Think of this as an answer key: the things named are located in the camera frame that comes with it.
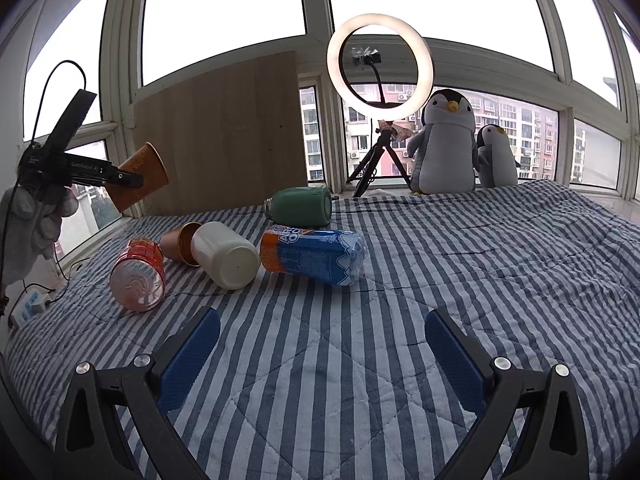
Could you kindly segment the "left gloved hand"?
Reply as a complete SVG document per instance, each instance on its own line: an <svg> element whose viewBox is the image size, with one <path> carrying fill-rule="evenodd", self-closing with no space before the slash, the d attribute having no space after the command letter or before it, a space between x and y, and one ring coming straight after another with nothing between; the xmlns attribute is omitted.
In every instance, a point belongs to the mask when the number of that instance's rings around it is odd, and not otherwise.
<svg viewBox="0 0 640 480"><path fill-rule="evenodd" d="M54 245L61 234L62 220L78 209L70 188L56 205L35 200L18 186L8 188L1 199L1 284L6 287L26 278L39 257L53 258Z"/></svg>

